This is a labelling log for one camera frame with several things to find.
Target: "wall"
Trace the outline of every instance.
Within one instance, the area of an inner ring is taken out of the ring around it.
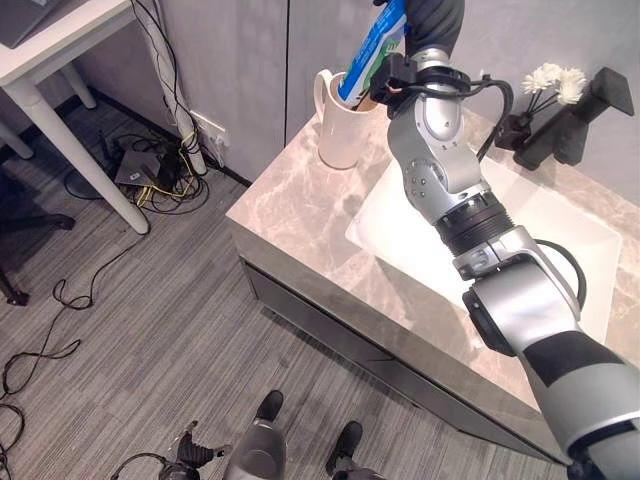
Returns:
[[[375,13],[363,0],[291,0],[288,138],[314,114],[315,72],[347,68],[367,30],[355,19],[370,21]],[[639,17],[638,0],[467,0],[453,60],[473,78],[484,69],[509,81],[520,95],[517,105],[528,100],[519,87],[524,75],[543,62],[575,66],[588,77],[602,66],[627,76],[639,113],[603,113],[591,125],[578,168],[640,204]],[[465,105],[497,119],[500,102],[499,92],[487,91]]]
[[[367,0],[290,0],[287,142],[315,114],[318,71],[346,71],[379,10]]]
[[[314,114],[315,73],[346,69],[378,12],[368,0],[163,0],[162,5],[191,108],[228,128],[227,165],[251,180]],[[504,78],[516,91],[523,76],[545,61],[577,66],[587,75],[607,65],[629,78],[640,110],[639,17],[637,0],[467,0],[454,61],[472,76],[485,69]],[[151,62],[136,25],[77,61],[90,84],[171,128]],[[64,85],[53,82],[64,93]],[[25,125],[9,102],[0,95],[3,117]],[[499,102],[497,93],[483,93],[466,105],[497,118]],[[578,168],[640,204],[639,159],[640,114],[628,118],[607,111],[592,124]]]
[[[286,0],[163,1],[191,109],[230,132],[226,165],[255,180],[284,145]],[[170,117],[133,24],[79,59],[88,82],[165,128]]]
[[[640,204],[638,0],[467,0],[453,60],[472,76],[485,69],[509,81],[517,93],[524,75],[544,62],[578,67],[587,78],[603,66],[625,75],[636,116],[608,109],[595,120],[578,169]],[[499,94],[487,93],[467,104],[497,118],[499,101]],[[526,101],[521,97],[516,111],[526,108]]]

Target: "white mug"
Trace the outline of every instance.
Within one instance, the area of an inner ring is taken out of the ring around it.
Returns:
[[[338,169],[351,168],[358,162],[370,128],[367,114],[377,106],[366,99],[357,111],[344,106],[338,96],[342,77],[344,72],[333,75],[322,70],[313,84],[313,101],[322,123],[318,154],[324,163]]]

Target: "white sink basin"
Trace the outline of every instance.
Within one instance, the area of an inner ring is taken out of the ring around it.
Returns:
[[[580,325],[599,342],[607,334],[611,298],[620,256],[620,235],[554,191],[536,185],[489,158],[482,173],[515,224],[534,238],[568,248],[587,277],[587,300]],[[435,228],[409,204],[402,172],[392,161],[346,231],[347,238],[388,264],[464,308],[462,294],[471,282],[460,279],[453,256]],[[543,247],[572,288],[573,268],[555,251]]]

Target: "black faucet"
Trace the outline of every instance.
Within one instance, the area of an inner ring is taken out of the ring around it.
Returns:
[[[627,78],[604,67],[585,89],[578,103],[564,106],[531,137],[519,143],[514,160],[529,170],[535,170],[553,153],[560,163],[577,165],[582,161],[589,123],[608,107],[629,116],[634,114]]]

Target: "white artificial flower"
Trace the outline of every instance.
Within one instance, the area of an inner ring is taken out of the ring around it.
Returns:
[[[548,86],[560,79],[561,73],[562,68],[555,63],[543,63],[533,73],[525,75],[522,82],[524,93],[537,93],[540,90],[546,90]]]
[[[572,105],[577,103],[582,97],[582,90],[587,83],[582,70],[570,68],[563,70],[560,75],[560,85],[556,89],[558,92],[558,103],[561,105]]]
[[[538,67],[533,73],[525,75],[522,82],[524,93],[537,93],[540,90],[545,90],[549,85],[551,83],[547,80],[547,75],[542,70],[542,67]]]
[[[547,81],[554,83],[560,80],[560,76],[562,75],[562,67],[560,65],[556,65],[555,63],[543,63],[542,71],[547,77]]]

